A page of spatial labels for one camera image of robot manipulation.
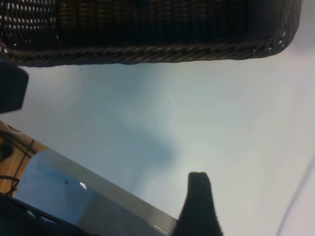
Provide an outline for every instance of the dark wicker basket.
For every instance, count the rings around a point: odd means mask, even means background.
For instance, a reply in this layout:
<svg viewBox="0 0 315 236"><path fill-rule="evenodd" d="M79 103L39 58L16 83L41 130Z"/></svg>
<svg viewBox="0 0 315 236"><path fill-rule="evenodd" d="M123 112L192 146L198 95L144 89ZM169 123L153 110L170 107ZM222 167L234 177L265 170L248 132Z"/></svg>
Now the dark wicker basket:
<svg viewBox="0 0 315 236"><path fill-rule="evenodd" d="M25 66L263 58L302 0L1 0L0 59Z"/></svg>

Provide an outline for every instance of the black plastic piece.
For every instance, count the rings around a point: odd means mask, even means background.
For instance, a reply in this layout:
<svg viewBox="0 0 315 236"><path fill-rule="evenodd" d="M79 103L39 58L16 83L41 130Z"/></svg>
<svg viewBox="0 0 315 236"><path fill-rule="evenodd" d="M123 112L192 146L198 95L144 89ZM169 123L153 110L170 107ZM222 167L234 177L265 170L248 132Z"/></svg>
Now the black plastic piece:
<svg viewBox="0 0 315 236"><path fill-rule="evenodd" d="M0 62L0 114L22 108L29 75L17 66Z"/></svg>
<svg viewBox="0 0 315 236"><path fill-rule="evenodd" d="M190 173L186 201L172 236L223 236L206 173Z"/></svg>

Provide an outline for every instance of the white surface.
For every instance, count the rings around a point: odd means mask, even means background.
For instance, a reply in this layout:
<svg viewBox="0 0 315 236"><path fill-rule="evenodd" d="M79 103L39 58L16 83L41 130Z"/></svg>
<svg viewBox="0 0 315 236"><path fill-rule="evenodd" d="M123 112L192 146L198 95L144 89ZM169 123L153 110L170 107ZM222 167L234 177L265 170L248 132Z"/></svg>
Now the white surface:
<svg viewBox="0 0 315 236"><path fill-rule="evenodd" d="M174 217L205 171L227 236L272 236L315 153L314 10L266 59L27 68L0 119Z"/></svg>

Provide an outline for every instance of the black wire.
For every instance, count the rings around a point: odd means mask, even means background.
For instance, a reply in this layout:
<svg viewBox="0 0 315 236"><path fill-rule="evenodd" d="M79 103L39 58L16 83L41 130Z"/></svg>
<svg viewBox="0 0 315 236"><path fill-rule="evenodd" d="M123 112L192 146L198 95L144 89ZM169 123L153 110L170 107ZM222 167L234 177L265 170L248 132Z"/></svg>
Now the black wire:
<svg viewBox="0 0 315 236"><path fill-rule="evenodd" d="M12 180L12 181L15 181L15 182L17 182L17 183L20 182L20 180L19 180L18 178L12 177L12 176L0 176L0 178Z"/></svg>
<svg viewBox="0 0 315 236"><path fill-rule="evenodd" d="M26 153L20 146L18 146L16 143L14 143L12 140L9 140L9 139L6 139L6 141L7 142L9 142L10 144L12 144L13 146L15 146L18 150L20 150L22 153Z"/></svg>
<svg viewBox="0 0 315 236"><path fill-rule="evenodd" d="M29 145L24 143L23 141L19 140L18 138L16 138L13 134L10 134L8 132L5 132L5 131L0 131L0 136L1 137L4 137L7 139L7 137L10 137L11 139L14 139L15 141L17 141L18 143L20 143L22 146L24 146L25 148L28 148ZM33 154L36 154L37 151L35 151L35 149L33 148L30 148L30 151L33 153Z"/></svg>
<svg viewBox="0 0 315 236"><path fill-rule="evenodd" d="M31 149L31 147L33 146L34 142L35 142L35 140L33 139L33 140L31 141L30 145L28 145L28 148L26 149L26 152L24 152L24 155L23 155L23 157L22 157L22 160L21 160L21 162L20 162L20 164L19 164L18 168L16 169L15 174L14 174L14 176L13 176L14 178L16 178L16 176L17 176L17 174L18 174L18 172L19 172L19 170L20 170L20 168L21 168L21 166L22 166L22 164L23 164L25 158L26 158L27 156L28 156L29 158L31 158L31 157L28 155L28 152L30 151L30 149ZM16 186L13 186L13 181L12 181L12 182L11 182L11 189L10 189L10 191L9 191L7 194L9 194L9 195L11 196L12 193L16 190Z"/></svg>

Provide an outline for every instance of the black object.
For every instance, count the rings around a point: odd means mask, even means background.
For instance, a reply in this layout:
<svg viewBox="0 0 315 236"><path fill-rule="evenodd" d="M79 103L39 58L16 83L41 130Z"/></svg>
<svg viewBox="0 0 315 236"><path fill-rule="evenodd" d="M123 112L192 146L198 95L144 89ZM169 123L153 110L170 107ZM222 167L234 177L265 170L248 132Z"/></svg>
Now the black object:
<svg viewBox="0 0 315 236"><path fill-rule="evenodd" d="M9 144L0 145L0 162L9 158L13 153L13 147Z"/></svg>
<svg viewBox="0 0 315 236"><path fill-rule="evenodd" d="M223 236L206 173L190 173L187 198L173 236Z"/></svg>
<svg viewBox="0 0 315 236"><path fill-rule="evenodd" d="M263 58L302 0L2 0L0 59L25 66Z"/></svg>
<svg viewBox="0 0 315 236"><path fill-rule="evenodd" d="M78 227L0 194L1 236L89 236Z"/></svg>
<svg viewBox="0 0 315 236"><path fill-rule="evenodd" d="M24 70L0 62L0 114L22 108L28 81Z"/></svg>

